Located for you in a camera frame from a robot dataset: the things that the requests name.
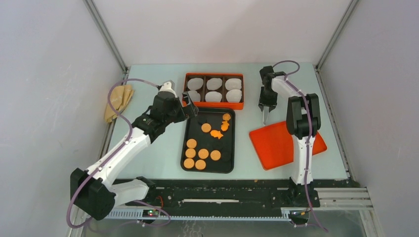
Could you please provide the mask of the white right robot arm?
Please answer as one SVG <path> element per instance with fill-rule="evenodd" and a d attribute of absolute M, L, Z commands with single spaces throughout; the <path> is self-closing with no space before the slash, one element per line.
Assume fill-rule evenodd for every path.
<path fill-rule="evenodd" d="M 273 66 L 265 66 L 260 71 L 262 87 L 258 106 L 262 111 L 262 121 L 266 125 L 269 113 L 276 108 L 278 96 L 287 99 L 286 128 L 294 142 L 294 168 L 291 185 L 287 193 L 288 202 L 301 206 L 311 193 L 311 163 L 315 137 L 321 127 L 319 97 L 316 93 L 303 93 L 289 79 L 296 73 L 276 72 Z"/>

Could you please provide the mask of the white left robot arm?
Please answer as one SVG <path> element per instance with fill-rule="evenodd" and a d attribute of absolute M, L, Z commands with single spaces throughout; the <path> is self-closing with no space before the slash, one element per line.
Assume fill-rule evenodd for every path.
<path fill-rule="evenodd" d="M 170 91 L 160 91 L 146 112 L 129 124 L 128 133 L 104 157 L 85 170 L 75 169 L 70 175 L 71 205 L 75 205 L 92 219 L 104 219 L 116 206 L 140 201 L 152 205 L 156 192 L 141 178 L 115 184 L 119 173 L 150 146 L 171 123 L 195 117 L 198 108 L 187 92 L 182 94 L 186 105 Z"/>

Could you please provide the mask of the round orange swirl cookie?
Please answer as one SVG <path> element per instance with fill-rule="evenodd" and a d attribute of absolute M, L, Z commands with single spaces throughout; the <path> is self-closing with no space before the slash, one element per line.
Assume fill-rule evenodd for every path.
<path fill-rule="evenodd" d="M 222 116 L 222 119 L 223 119 L 224 121 L 229 121 L 229 120 L 231 119 L 231 115 L 230 115 L 230 114 L 228 114 L 228 113 L 225 113 L 225 114 Z"/>

